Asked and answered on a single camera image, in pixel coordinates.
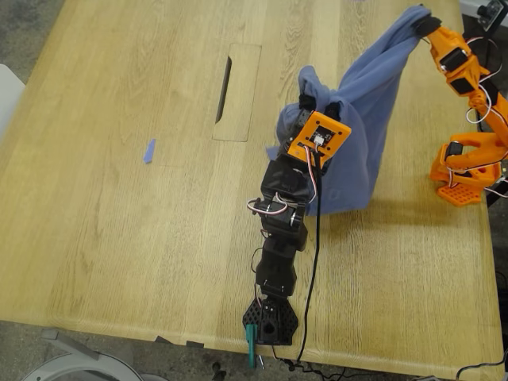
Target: blue cloth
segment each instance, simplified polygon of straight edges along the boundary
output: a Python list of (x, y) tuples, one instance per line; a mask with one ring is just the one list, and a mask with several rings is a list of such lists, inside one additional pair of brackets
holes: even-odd
[[(340, 103), (341, 123), (352, 130), (339, 148), (322, 180), (321, 213), (330, 214), (367, 206), (379, 172), (387, 124), (397, 96), (402, 69), (418, 44), (411, 25), (430, 14), (423, 6), (411, 6), (346, 71), (337, 90), (321, 84), (313, 67), (298, 76), (302, 94), (316, 98), (316, 111), (331, 102)], [(277, 122), (277, 137), (284, 141), (299, 113), (298, 103), (284, 107)], [(269, 148), (274, 159), (277, 148)], [(315, 215), (314, 200), (307, 213)]]

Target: red and white wire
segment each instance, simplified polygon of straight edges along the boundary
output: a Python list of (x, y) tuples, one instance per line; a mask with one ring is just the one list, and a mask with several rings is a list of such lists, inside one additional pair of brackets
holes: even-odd
[(496, 192), (495, 190), (493, 190), (493, 189), (491, 189), (491, 188), (485, 188), (485, 191), (492, 192), (492, 193), (494, 193), (494, 194), (498, 195), (499, 197), (508, 198), (508, 196), (507, 196), (507, 195), (505, 195), (505, 194), (500, 194), (499, 192)]
[(280, 199), (279, 197), (279, 192), (275, 192), (275, 196), (277, 197), (278, 199), (278, 202), (284, 204), (284, 207), (282, 209), (279, 209), (279, 210), (274, 210), (273, 212), (269, 212), (267, 210), (261, 210), (261, 209), (257, 209), (255, 208), (254, 206), (251, 206), (251, 204), (253, 202), (256, 202), (257, 201), (257, 198), (251, 198), (250, 200), (247, 201), (247, 208), (249, 210), (252, 210), (253, 212), (256, 212), (256, 213), (259, 213), (259, 214), (266, 214), (268, 216), (276, 216), (277, 214), (281, 214), (281, 213), (284, 213), (286, 210), (287, 210), (287, 203), (284, 202), (283, 200)]
[(487, 93), (487, 90), (485, 90), (485, 87), (483, 87), (480, 84), (478, 84), (478, 87), (480, 89), (482, 89), (482, 91), (485, 93), (485, 96), (487, 97), (488, 108), (487, 108), (487, 112), (485, 113), (485, 115), (483, 115), (478, 121), (472, 121), (471, 119), (469, 119), (469, 113), (471, 112), (471, 110), (473, 110), (472, 107), (470, 107), (469, 110), (466, 111), (466, 121), (468, 121), (469, 123), (472, 123), (473, 125), (476, 124), (476, 123), (480, 123), (481, 121), (485, 120), (485, 118), (487, 117), (487, 115), (490, 113), (490, 111), (492, 109), (491, 96), (489, 95), (489, 93)]
[(318, 194), (317, 193), (318, 192), (318, 189), (317, 189), (318, 186), (316, 185), (316, 180), (314, 178), (314, 173), (312, 172), (312, 162), (311, 162), (311, 158), (310, 158), (309, 147), (304, 145), (303, 148), (305, 149), (305, 154), (307, 155), (307, 167), (309, 168), (310, 180), (312, 180), (312, 185), (314, 187), (314, 196), (312, 196), (312, 198), (309, 201), (309, 203), (311, 203), (316, 198), (316, 194)]
[[(475, 41), (477, 41), (477, 40), (483, 40), (484, 38), (486, 38), (486, 37), (473, 37), (473, 38), (470, 38), (469, 40), (467, 40), (467, 41), (466, 41), (466, 44), (470, 44), (471, 42), (475, 42)], [(495, 47), (496, 49), (498, 49), (498, 51), (499, 51), (499, 46), (498, 46), (498, 45), (494, 42), (494, 40), (492, 40), (492, 39), (488, 38), (488, 41), (489, 41), (491, 44), (493, 44), (493, 45), (494, 45), (494, 47)], [(484, 80), (489, 79), (490, 77), (493, 77), (494, 75), (498, 74), (498, 73), (501, 71), (501, 69), (502, 69), (502, 62), (499, 64), (498, 70), (496, 70), (495, 72), (490, 73), (489, 75), (487, 75), (487, 76), (485, 76), (485, 77), (481, 78), (481, 80), (480, 80), (479, 82), (481, 83), (481, 82), (483, 82)]]

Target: wood grain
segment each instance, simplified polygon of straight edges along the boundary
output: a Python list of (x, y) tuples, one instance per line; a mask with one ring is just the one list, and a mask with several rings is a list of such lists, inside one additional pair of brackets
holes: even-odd
[[(0, 144), (0, 319), (246, 352), (262, 238), (244, 204), (298, 70), (335, 87), (413, 3), (67, 0)], [(426, 5), (461, 31), (457, 2)], [(231, 44), (261, 46), (246, 142), (213, 139)], [(428, 51), (402, 76), (369, 207), (323, 218), (304, 360), (452, 378), (502, 355), (486, 207), (449, 205), (427, 177), (443, 141), (473, 130)], [(278, 354), (295, 358), (301, 335)]]
[(219, 102), (220, 120), (214, 126), (215, 140), (247, 141), (251, 123), (252, 100), (256, 90), (261, 47), (253, 44), (231, 44)]

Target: gray floor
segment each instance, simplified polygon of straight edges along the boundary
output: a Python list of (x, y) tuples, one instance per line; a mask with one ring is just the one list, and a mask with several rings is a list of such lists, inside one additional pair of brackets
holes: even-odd
[[(60, 10), (63, 0), (0, 0), (0, 64), (6, 64), (23, 81), (27, 82), (40, 50)], [(508, 54), (508, 32), (503, 31), (497, 39)], [(508, 70), (496, 77), (500, 88), (508, 90)], [(508, 248), (508, 237), (503, 232), (508, 227), (506, 216), (508, 203), (498, 202), (490, 210), (492, 241), (496, 267), (508, 274), (508, 261), (504, 252)], [(172, 344), (133, 341), (114, 337), (67, 333), (94, 350), (120, 357), (140, 372), (153, 373), (169, 380), (212, 379), (212, 364), (218, 361), (231, 380), (319, 380), (317, 375), (300, 371), (289, 372), (285, 364), (271, 358), (265, 359), (266, 370), (250, 370), (245, 355), (219, 352), (200, 348), (180, 347)], [(45, 344), (40, 328), (30, 325), (0, 321), (0, 381), (20, 380), (30, 370), (56, 356), (59, 351)], [(339, 367), (315, 365), (325, 374), (341, 371)], [(402, 381), (402, 375), (366, 375), (357, 381)]]

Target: orange servo bracket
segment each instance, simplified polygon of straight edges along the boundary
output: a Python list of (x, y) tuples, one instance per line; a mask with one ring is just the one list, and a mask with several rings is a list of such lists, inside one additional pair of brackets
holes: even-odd
[(351, 129), (339, 121), (324, 114), (313, 111), (306, 120), (299, 134), (291, 141), (287, 153), (296, 159), (307, 162), (305, 146), (315, 149), (321, 154), (321, 168), (337, 149), (344, 143)]
[[(430, 178), (445, 181), (437, 193), (456, 206), (479, 202), (484, 187), (501, 176), (500, 161), (508, 156), (508, 101), (490, 82), (490, 72), (481, 67), (478, 57), (457, 32), (441, 26), (435, 17), (425, 17), (415, 24), (420, 37), (428, 37), (437, 69), (447, 84), (469, 106), (479, 112), (493, 133), (463, 133), (444, 144), (430, 170)], [(464, 147), (473, 147), (463, 153)]]

